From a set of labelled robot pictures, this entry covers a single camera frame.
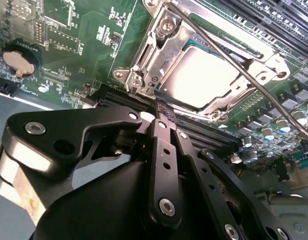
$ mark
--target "screw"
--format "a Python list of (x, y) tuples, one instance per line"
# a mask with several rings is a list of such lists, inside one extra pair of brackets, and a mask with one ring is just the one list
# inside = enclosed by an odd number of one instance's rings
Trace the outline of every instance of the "screw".
[(180, 135), (183, 139), (187, 139), (187, 135), (184, 134), (183, 132), (181, 132), (179, 135)]
[(139, 81), (133, 81), (134, 86), (139, 86)]
[(278, 232), (280, 233), (280, 235), (284, 238), (284, 240), (288, 240), (288, 236), (286, 235), (286, 233), (281, 229), (281, 228), (277, 228)]
[(304, 227), (300, 223), (295, 223), (294, 228), (295, 228), (296, 232), (298, 232), (300, 234), (303, 234), (305, 232)]
[(169, 201), (168, 199), (165, 198), (161, 199), (159, 201), (159, 208), (164, 215), (167, 215), (169, 217), (175, 215), (175, 207), (172, 204), (172, 202)]
[(158, 0), (147, 0), (146, 4), (152, 8), (158, 4)]
[(35, 121), (26, 123), (25, 130), (29, 134), (33, 135), (42, 135), (44, 132), (46, 132), (44, 125)]
[(172, 19), (166, 18), (160, 22), (160, 29), (163, 34), (171, 34), (175, 30), (175, 23)]
[(210, 152), (207, 153), (207, 156), (211, 159), (214, 159), (214, 155), (212, 155)]
[(121, 79), (123, 77), (123, 74), (120, 72), (116, 72), (115, 77), (117, 77), (118, 79)]
[(239, 235), (238, 232), (236, 231), (236, 229), (231, 226), (230, 224), (225, 224), (225, 230), (226, 233), (228, 234), (228, 236), (232, 239), (232, 240), (238, 240), (239, 239)]
[(161, 121), (158, 122), (158, 125), (161, 126), (161, 127), (164, 128), (164, 129), (167, 127), (167, 126), (166, 126), (163, 122), (161, 122)]
[(134, 114), (134, 113), (129, 113), (129, 116), (132, 118), (132, 119), (138, 119), (138, 116), (136, 115), (136, 114)]

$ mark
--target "cpu socket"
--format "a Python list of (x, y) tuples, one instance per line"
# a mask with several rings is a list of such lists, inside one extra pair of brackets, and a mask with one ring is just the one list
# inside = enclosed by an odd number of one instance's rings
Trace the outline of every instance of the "cpu socket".
[[(113, 71), (115, 79), (125, 84), (132, 97), (160, 98), (179, 113), (212, 122), (256, 91), (160, 1), (155, 7), (145, 7), (153, 20), (131, 68)], [(179, 1), (177, 7), (204, 21), (202, 29), (260, 84), (282, 81), (290, 75), (283, 56), (257, 36), (193, 0)]]

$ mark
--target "metal rod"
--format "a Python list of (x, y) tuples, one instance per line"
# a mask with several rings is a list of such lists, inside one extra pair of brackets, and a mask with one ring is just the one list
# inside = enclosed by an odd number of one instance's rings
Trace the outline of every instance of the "metal rod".
[(186, 14), (184, 14), (178, 7), (170, 2), (164, 3), (164, 7), (170, 9), (175, 14), (185, 21), (193, 30), (195, 30), (205, 41), (207, 41), (225, 60), (227, 60), (233, 67), (235, 67), (241, 75), (243, 75), (255, 88), (267, 97), (277, 110), (284, 116), (291, 125), (293, 125), (301, 134), (303, 138), (308, 141), (308, 132), (297, 120), (287, 112), (284, 107), (276, 100), (271, 93), (257, 82), (239, 63), (237, 63), (226, 51), (224, 51), (213, 39), (211, 39), (197, 24), (195, 24)]

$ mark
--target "black mechanical arm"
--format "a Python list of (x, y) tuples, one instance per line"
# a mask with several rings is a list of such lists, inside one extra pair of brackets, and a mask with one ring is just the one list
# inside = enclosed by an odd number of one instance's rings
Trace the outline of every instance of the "black mechanical arm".
[[(0, 147), (0, 194), (28, 211), (33, 240), (293, 239), (221, 159), (197, 155), (168, 119), (147, 121), (128, 107), (15, 114)], [(125, 153), (129, 162), (72, 188), (75, 169)]]

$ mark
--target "motherboard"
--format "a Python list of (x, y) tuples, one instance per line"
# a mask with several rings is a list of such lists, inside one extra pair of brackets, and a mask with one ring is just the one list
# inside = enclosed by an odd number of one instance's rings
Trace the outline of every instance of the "motherboard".
[[(82, 96), (103, 85), (143, 102), (160, 98), (243, 139), (245, 164), (308, 161), (308, 143), (277, 109), (162, 2), (0, 0), (0, 78), (62, 108), (82, 108)], [(308, 0), (177, 6), (308, 128)]]

